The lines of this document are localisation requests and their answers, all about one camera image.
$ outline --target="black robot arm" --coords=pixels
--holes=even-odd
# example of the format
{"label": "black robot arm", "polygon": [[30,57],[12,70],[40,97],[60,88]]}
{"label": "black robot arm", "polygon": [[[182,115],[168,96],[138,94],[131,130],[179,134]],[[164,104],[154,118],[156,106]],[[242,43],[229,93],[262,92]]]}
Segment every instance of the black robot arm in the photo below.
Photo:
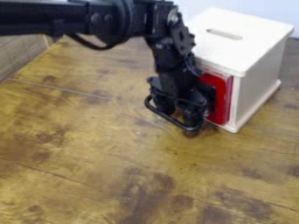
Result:
{"label": "black robot arm", "polygon": [[[44,33],[68,35],[94,50],[107,50],[143,37],[154,52],[155,71],[146,106],[187,131],[198,131],[213,111],[215,90],[199,82],[192,54],[194,35],[171,1],[159,0],[0,0],[0,36]],[[79,34],[95,35],[106,45]],[[183,121],[172,117],[182,110]]]}

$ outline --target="wood grain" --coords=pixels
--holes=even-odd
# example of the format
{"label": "wood grain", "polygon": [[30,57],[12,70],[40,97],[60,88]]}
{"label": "wood grain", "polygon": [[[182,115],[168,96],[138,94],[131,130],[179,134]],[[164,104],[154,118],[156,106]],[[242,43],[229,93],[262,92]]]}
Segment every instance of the wood grain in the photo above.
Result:
{"label": "wood grain", "polygon": [[247,127],[190,137],[143,106],[143,41],[98,53],[63,39],[0,86],[0,223],[298,223],[289,45],[285,85]]}

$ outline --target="red object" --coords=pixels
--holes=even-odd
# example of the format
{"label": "red object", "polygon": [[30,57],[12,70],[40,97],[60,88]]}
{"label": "red object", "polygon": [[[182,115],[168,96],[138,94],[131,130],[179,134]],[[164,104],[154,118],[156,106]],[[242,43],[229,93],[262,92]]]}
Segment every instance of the red object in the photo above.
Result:
{"label": "red object", "polygon": [[217,88],[215,110],[210,113],[207,119],[219,125],[225,125],[230,120],[234,77],[221,78],[217,75],[206,73],[199,80]]}

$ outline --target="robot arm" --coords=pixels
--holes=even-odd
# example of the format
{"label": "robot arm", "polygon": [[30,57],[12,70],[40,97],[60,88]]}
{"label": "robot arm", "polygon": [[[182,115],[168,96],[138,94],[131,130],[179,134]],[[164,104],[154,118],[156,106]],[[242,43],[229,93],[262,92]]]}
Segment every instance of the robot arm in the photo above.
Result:
{"label": "robot arm", "polygon": [[[68,35],[94,50],[108,50],[132,37],[143,37],[158,72],[148,79],[151,94],[144,105],[184,130],[200,129],[213,111],[215,90],[199,82],[194,35],[171,1],[0,0],[0,36],[35,33]],[[80,33],[95,35],[106,45],[90,43]],[[176,109],[183,122],[172,117]]]}

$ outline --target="white box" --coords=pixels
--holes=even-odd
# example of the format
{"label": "white box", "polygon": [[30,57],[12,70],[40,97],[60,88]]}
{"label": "white box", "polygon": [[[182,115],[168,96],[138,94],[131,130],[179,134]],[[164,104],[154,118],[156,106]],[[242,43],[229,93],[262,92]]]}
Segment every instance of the white box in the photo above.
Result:
{"label": "white box", "polygon": [[233,77],[229,120],[219,126],[237,133],[281,86],[286,40],[294,27],[215,8],[187,24],[196,35],[200,69]]}

